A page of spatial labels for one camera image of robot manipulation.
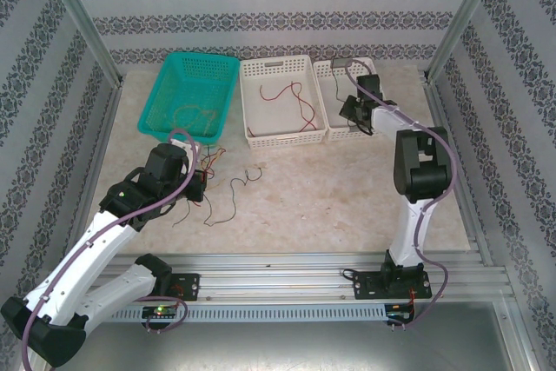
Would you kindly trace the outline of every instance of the beige floor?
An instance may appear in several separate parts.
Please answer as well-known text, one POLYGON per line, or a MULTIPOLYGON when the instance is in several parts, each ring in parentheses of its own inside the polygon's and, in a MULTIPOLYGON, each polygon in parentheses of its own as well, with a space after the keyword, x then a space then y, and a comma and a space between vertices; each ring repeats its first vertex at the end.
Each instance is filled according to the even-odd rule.
MULTIPOLYGON (((414 66, 378 68, 385 93, 420 122, 431 123, 427 102, 414 66)), ((156 73, 133 71, 126 76, 116 120, 96 187, 92 214, 108 187, 142 166, 157 144, 137 131, 136 123, 156 73)), ((237 215, 214 227, 209 215, 179 201, 167 216, 150 222, 123 253, 222 254, 383 251, 397 229, 400 197, 394 190, 394 144, 383 136, 285 149, 251 151, 243 134, 242 104, 237 89, 219 144, 227 153, 215 164, 207 197, 214 214, 209 222, 233 213, 230 179, 262 179, 235 185, 237 215)), ((450 195, 434 211, 425 248, 469 249, 457 202, 450 195)))

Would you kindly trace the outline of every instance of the white plastic basket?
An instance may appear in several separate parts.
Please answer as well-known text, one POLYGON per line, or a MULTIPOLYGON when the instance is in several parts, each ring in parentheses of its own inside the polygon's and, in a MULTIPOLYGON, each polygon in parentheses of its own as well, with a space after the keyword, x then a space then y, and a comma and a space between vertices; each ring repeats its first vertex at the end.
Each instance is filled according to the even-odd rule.
MULTIPOLYGON (((368 57, 358 57, 359 61, 364 62, 376 74, 373 60, 368 57)), ((317 61, 313 64, 314 73, 319 84, 319 90, 322 96, 322 102, 325 109, 325 121, 328 128, 328 140, 339 141, 340 139, 353 139, 368 137, 359 131, 355 126, 348 125, 348 120, 340 116, 341 106, 349 95, 357 96, 357 89, 351 83, 343 66, 332 69, 332 60, 317 61), (336 81, 338 82, 338 98, 336 99, 336 81)), ((354 63, 350 67, 350 74, 356 78, 368 74, 367 69, 360 64, 354 63)))
MULTIPOLYGON (((249 147, 271 148, 285 145, 321 142, 327 131, 319 84, 314 76, 309 56, 278 56, 242 61, 240 67, 243 123, 249 147), (292 82, 301 83, 301 99, 314 108, 313 124, 301 118, 299 101, 285 91, 278 99, 266 102, 261 98, 275 97, 292 82)), ((310 119, 312 112, 303 104, 303 114, 310 119)))

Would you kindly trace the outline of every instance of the metal panel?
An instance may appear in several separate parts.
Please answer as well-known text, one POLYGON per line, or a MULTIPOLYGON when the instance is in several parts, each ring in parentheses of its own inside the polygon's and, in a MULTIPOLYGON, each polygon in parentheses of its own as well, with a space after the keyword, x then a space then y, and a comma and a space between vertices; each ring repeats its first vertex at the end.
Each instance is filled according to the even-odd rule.
POLYGON ((442 304, 419 327, 376 321, 186 323, 163 335, 104 324, 60 371, 509 371, 492 305, 442 304))

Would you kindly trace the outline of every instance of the wall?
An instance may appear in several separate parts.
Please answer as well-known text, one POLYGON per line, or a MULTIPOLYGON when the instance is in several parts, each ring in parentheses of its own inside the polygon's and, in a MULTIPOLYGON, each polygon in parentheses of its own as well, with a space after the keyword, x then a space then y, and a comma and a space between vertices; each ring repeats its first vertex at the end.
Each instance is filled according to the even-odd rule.
MULTIPOLYGON (((0 50, 3 302, 62 258, 112 88, 61 0, 0 0, 0 50)), ((0 319, 0 370, 16 344, 0 319)))
POLYGON ((437 82, 489 248, 556 368, 556 0, 481 0, 437 82))
POLYGON ((83 0, 122 73, 172 50, 372 56, 426 68, 461 0, 83 0))

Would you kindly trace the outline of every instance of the white robotic arm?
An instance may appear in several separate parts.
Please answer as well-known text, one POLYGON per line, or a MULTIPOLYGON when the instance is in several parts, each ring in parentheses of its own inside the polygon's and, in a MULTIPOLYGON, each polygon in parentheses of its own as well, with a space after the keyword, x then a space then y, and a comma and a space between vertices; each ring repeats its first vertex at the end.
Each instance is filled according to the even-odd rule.
MULTIPOLYGON (((394 112, 384 108, 375 108, 372 112, 372 126, 387 136, 392 142, 396 142, 398 132, 404 130, 415 130, 413 125, 409 125, 398 117, 394 112)), ((398 221, 398 231, 394 241, 390 245, 390 256, 396 265, 412 267, 418 265, 422 260, 417 255, 414 246, 414 233, 417 227, 417 220, 423 208, 433 199, 420 199, 411 203, 409 199, 402 195, 400 197, 400 217, 398 221)), ((431 206, 420 225, 419 247, 422 248, 427 236, 428 223, 436 205, 431 206)))
POLYGON ((429 298, 428 276, 417 248, 422 251, 435 207, 433 200, 452 181, 450 157, 435 139, 447 142, 447 132, 434 127, 427 133, 415 128, 420 126, 416 121, 400 116, 396 103, 383 100, 377 75, 358 76, 357 90, 357 97, 347 97, 340 115, 367 135, 379 131, 395 143, 394 186, 401 202, 397 233, 381 271, 354 272, 355 298, 396 299, 410 294, 429 298))
POLYGON ((145 167, 134 169, 122 182, 110 187, 100 203, 100 212, 56 269, 23 299, 11 297, 4 303, 2 315, 19 339, 31 312, 38 309, 30 328, 29 346, 51 366, 57 368, 69 361, 90 332, 117 310, 147 295, 167 295, 171 267, 151 254, 139 257, 113 281, 86 292, 110 260, 148 221, 166 215, 179 198, 202 201, 206 188, 204 173, 195 171, 185 189, 164 207, 131 217, 123 226, 108 229, 94 243, 91 238, 124 215, 177 191, 188 174, 192 156, 190 147, 183 142, 172 140, 159 144, 151 151, 145 167), (83 245, 88 248, 70 263, 70 258, 83 245), (63 268, 65 273, 45 297, 47 287, 63 268))

